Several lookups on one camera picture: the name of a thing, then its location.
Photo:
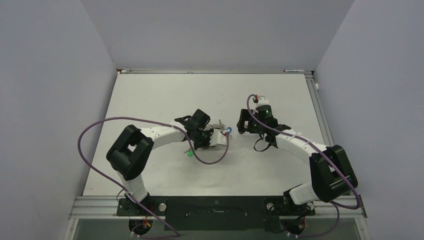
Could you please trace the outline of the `large steel carabiner keyring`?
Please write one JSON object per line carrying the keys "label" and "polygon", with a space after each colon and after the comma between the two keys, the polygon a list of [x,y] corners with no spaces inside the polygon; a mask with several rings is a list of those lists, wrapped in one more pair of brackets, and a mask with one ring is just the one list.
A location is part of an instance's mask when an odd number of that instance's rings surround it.
{"label": "large steel carabiner keyring", "polygon": [[[222,121],[219,119],[218,123],[216,123],[216,124],[208,124],[205,130],[208,130],[208,131],[211,130],[211,134],[210,134],[210,138],[211,138],[211,135],[212,135],[214,129],[218,129],[219,131],[223,132],[223,130],[226,129],[227,127],[228,126],[223,124]],[[227,137],[227,145],[228,145],[229,141],[232,139],[232,136],[230,134],[226,137]],[[207,146],[207,148],[216,148],[216,147],[219,147],[219,146],[212,147],[212,146],[210,146],[210,144]]]}

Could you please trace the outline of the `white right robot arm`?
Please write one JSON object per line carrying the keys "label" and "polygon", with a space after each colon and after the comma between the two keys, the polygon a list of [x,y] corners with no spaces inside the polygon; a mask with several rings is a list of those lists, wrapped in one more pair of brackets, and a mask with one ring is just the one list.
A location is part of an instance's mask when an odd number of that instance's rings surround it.
{"label": "white right robot arm", "polygon": [[314,201],[329,203],[348,192],[358,194],[358,179],[344,148],[313,142],[278,123],[270,105],[242,109],[236,126],[240,134],[258,134],[269,147],[287,151],[309,167],[310,181],[283,193],[282,207],[287,213],[295,214],[303,204]]}

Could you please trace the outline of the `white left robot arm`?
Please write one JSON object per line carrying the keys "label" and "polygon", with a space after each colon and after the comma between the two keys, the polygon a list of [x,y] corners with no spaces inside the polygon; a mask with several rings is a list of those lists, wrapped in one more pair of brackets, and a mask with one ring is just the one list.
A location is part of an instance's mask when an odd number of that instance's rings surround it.
{"label": "white left robot arm", "polygon": [[112,144],[106,159],[117,172],[125,194],[131,199],[129,208],[136,215],[148,211],[149,195],[142,172],[153,150],[171,143],[188,142],[193,151],[226,144],[221,131],[209,126],[211,118],[197,109],[192,115],[178,117],[170,123],[152,121],[153,127],[126,126]]}

